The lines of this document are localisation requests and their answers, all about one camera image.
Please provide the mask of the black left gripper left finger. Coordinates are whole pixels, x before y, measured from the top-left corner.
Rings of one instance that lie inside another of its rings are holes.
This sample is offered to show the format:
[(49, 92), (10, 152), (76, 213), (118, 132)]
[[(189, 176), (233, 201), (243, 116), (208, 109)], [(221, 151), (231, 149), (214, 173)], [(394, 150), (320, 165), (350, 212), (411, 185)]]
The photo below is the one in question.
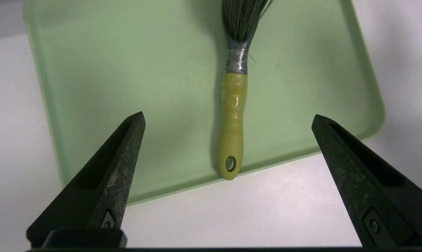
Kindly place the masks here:
[(145, 131), (126, 118), (27, 228), (32, 248), (124, 248), (123, 215)]

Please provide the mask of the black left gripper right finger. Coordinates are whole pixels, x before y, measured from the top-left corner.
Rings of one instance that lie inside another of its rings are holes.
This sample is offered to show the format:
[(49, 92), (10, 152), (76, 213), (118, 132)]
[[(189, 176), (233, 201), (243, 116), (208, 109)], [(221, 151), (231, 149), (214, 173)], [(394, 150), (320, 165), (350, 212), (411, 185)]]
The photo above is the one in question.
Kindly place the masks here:
[(340, 124), (312, 131), (364, 248), (422, 248), (422, 189)]

